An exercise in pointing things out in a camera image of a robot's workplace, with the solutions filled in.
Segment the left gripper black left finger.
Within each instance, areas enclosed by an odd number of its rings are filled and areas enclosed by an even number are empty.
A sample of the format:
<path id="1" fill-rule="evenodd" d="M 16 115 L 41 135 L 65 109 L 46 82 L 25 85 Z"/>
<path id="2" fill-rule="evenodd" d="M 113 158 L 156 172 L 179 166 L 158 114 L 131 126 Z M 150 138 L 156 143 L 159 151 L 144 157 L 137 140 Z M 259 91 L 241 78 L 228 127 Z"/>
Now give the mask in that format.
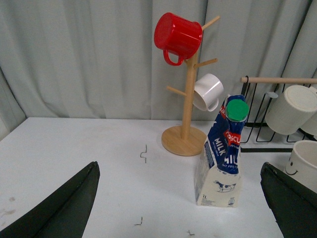
<path id="1" fill-rule="evenodd" d="M 36 207 L 0 232 L 2 238 L 81 238 L 100 178 L 91 162 Z"/>

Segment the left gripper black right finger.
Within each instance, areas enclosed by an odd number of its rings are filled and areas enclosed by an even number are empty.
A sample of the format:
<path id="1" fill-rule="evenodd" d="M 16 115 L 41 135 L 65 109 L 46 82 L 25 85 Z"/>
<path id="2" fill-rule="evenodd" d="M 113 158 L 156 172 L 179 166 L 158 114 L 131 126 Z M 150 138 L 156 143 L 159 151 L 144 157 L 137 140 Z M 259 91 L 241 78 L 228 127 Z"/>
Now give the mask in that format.
<path id="1" fill-rule="evenodd" d="M 317 194 L 268 162 L 261 168 L 266 202 L 285 238 L 317 236 Z"/>

